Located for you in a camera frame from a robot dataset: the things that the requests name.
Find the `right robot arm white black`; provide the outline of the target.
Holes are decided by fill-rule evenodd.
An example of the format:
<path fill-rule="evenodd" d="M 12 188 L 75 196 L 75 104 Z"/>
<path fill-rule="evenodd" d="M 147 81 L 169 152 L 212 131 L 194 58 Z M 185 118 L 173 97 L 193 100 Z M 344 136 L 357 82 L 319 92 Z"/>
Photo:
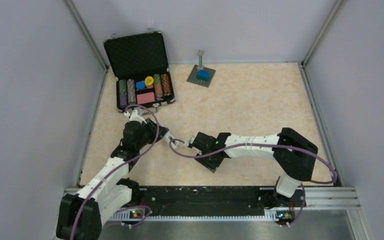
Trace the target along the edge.
<path fill-rule="evenodd" d="M 230 132 L 217 137 L 198 132 L 187 143 L 197 149 L 195 160 L 215 172 L 226 158 L 256 157 L 275 160 L 283 170 L 273 192 L 279 206 L 287 206 L 294 198 L 296 188 L 311 180 L 318 147 L 289 127 L 278 134 L 241 136 Z"/>

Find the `white remote control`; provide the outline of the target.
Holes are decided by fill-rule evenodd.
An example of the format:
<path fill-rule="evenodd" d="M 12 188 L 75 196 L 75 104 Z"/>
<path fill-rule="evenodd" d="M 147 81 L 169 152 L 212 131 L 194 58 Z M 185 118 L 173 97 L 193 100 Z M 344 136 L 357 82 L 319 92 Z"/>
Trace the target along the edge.
<path fill-rule="evenodd" d="M 173 148 L 176 149 L 178 147 L 178 143 L 175 140 L 175 137 L 171 134 L 170 131 L 168 131 L 164 136 L 163 139 Z"/>

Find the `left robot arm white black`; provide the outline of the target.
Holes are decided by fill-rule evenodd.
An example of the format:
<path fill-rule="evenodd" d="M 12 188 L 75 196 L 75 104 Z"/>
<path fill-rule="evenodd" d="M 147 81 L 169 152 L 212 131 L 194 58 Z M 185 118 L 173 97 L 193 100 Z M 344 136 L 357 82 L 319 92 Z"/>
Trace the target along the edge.
<path fill-rule="evenodd" d="M 103 226 L 122 207 L 140 202 L 139 184 L 125 178 L 140 158 L 140 151 L 166 139 L 169 128 L 151 119 L 130 120 L 120 144 L 100 172 L 76 193 L 60 202 L 55 235 L 62 240 L 97 240 Z"/>

